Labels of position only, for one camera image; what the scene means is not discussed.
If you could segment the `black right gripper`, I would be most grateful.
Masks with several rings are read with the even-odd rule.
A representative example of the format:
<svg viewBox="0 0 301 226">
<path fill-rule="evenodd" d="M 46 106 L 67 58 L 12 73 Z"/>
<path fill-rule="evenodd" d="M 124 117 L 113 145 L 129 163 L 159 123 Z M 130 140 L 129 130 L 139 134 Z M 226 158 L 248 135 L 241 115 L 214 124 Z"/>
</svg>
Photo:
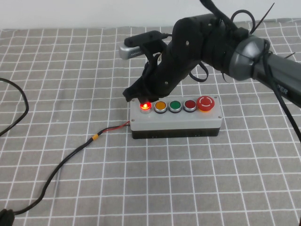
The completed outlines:
<svg viewBox="0 0 301 226">
<path fill-rule="evenodd" d="M 212 16 L 193 16 L 178 20 L 172 31 L 172 40 L 162 52 L 161 63 L 150 76 L 150 90 L 145 81 L 145 68 L 141 77 L 123 91 L 127 102 L 137 98 L 139 102 L 155 102 L 168 96 L 189 72 L 201 61 L 205 41 L 203 29 Z"/>
</svg>

